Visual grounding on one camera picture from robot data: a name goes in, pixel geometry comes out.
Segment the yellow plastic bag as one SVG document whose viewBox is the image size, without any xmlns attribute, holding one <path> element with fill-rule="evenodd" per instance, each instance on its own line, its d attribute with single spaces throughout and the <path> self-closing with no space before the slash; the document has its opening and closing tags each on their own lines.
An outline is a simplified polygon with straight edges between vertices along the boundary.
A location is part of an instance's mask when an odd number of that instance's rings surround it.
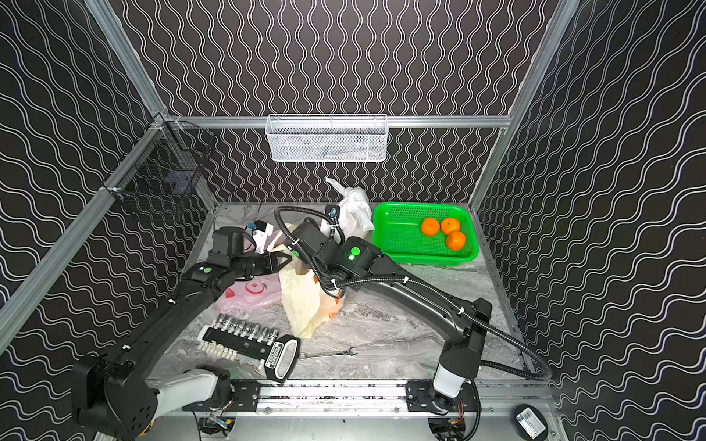
<svg viewBox="0 0 706 441">
<path fill-rule="evenodd" d="M 292 262 L 279 271 L 281 303 L 290 321 L 292 333 L 299 338 L 310 339 L 318 326 L 339 314 L 345 301 L 341 292 L 335 298 L 325 294 L 314 271 L 286 249 L 284 239 L 281 231 L 275 231 L 267 250 L 283 252 L 292 258 Z"/>
</svg>

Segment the white plastic bag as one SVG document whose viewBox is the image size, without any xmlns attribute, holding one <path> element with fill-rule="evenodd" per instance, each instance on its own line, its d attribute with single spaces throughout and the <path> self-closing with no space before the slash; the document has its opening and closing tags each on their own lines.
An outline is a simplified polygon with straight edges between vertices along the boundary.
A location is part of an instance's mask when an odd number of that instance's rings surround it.
<svg viewBox="0 0 706 441">
<path fill-rule="evenodd" d="M 345 237 L 365 239 L 375 230 L 367 193 L 361 187 L 344 187 L 333 178 L 326 178 L 325 182 L 343 197 L 336 205 L 340 208 L 338 223 Z"/>
</svg>

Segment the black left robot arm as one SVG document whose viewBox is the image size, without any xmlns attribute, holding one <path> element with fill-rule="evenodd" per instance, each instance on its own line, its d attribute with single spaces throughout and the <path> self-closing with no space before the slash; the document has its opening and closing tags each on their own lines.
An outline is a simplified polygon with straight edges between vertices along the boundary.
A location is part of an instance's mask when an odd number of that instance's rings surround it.
<svg viewBox="0 0 706 441">
<path fill-rule="evenodd" d="M 188 325 L 240 281 L 280 272 L 292 262 L 282 252 L 248 252 L 252 237 L 239 227 L 222 227 L 213 248 L 191 266 L 175 290 L 132 333 L 72 368 L 71 411 L 79 426 L 119 440 L 134 440 L 153 422 L 175 410 L 223 412 L 239 393 L 225 369 L 201 365 L 171 380 L 150 383 L 154 365 Z"/>
</svg>

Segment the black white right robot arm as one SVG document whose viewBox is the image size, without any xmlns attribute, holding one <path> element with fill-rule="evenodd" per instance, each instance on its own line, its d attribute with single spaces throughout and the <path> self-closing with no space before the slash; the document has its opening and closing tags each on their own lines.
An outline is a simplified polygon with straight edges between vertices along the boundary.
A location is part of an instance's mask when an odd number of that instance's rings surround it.
<svg viewBox="0 0 706 441">
<path fill-rule="evenodd" d="M 432 380 L 434 401 L 458 399 L 466 382 L 481 367 L 530 380 L 549 380 L 552 368 L 536 351 L 490 323 L 492 306 L 452 296 L 406 271 L 380 248 L 360 237 L 347 237 L 332 211 L 279 206 L 274 211 L 287 248 L 314 271 L 322 290 L 338 297 L 366 288 L 417 317 L 444 340 Z M 483 358 L 485 338 L 492 334 L 516 347 L 535 364 L 525 372 Z"/>
</svg>

